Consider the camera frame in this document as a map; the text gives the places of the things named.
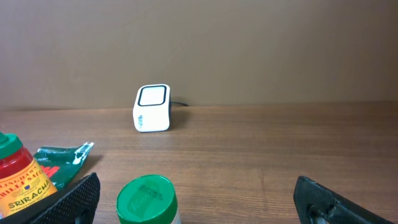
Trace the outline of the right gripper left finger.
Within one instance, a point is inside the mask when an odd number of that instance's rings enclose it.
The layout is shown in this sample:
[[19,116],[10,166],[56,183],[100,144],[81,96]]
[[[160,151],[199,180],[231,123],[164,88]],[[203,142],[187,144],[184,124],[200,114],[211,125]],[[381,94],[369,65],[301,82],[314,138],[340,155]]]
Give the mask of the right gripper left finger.
[[1,224],[92,224],[100,200],[95,172],[1,220]]

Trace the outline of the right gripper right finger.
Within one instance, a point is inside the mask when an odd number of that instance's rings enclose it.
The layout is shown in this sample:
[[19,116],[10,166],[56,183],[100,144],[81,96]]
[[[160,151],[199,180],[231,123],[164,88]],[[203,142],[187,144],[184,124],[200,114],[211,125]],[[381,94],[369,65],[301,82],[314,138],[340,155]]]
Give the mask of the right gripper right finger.
[[293,198],[304,224],[393,224],[306,176],[298,177]]

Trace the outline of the green 3M gloves packet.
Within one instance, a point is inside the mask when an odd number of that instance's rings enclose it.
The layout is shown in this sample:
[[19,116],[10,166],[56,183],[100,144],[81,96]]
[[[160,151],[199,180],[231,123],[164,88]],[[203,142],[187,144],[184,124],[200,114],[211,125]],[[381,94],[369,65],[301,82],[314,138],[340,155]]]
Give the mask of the green 3M gloves packet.
[[57,190],[62,190],[79,173],[93,146],[93,142],[68,148],[42,146],[33,157]]

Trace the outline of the sriracha bottle green cap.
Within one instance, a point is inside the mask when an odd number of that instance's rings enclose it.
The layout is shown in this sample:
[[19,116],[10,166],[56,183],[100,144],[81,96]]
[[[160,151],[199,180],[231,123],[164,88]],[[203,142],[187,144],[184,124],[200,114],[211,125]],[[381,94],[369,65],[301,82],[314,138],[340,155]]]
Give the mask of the sriracha bottle green cap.
[[17,135],[1,133],[1,218],[55,192],[57,188]]

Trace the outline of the green lid jar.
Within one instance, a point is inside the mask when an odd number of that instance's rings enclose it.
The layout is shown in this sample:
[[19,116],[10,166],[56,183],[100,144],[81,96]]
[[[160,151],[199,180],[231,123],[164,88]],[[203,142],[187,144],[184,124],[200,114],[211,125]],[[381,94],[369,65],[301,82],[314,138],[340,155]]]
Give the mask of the green lid jar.
[[162,175],[144,175],[125,185],[116,199],[121,224],[181,224],[173,183]]

